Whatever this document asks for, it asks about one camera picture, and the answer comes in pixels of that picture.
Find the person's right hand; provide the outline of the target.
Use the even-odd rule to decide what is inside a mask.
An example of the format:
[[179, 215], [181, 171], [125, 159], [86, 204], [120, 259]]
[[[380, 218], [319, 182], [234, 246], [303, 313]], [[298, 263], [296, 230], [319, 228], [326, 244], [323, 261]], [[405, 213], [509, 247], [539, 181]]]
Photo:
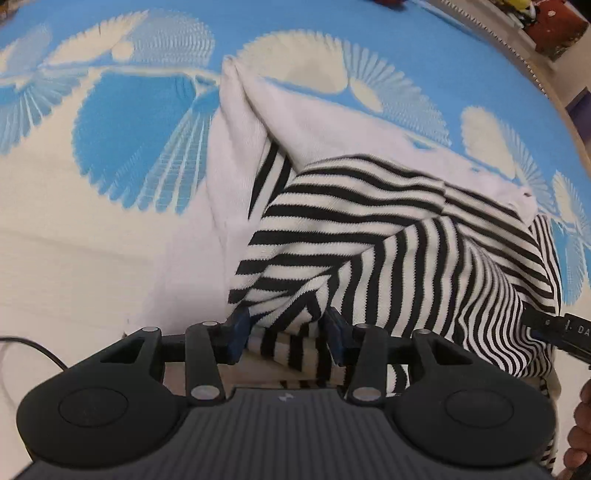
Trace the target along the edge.
[[564, 470], [559, 474], [560, 480], [570, 479], [574, 472], [583, 465], [591, 453], [591, 383], [587, 381], [581, 389], [580, 403], [574, 410], [575, 425], [570, 430], [567, 441], [569, 448], [564, 458]]

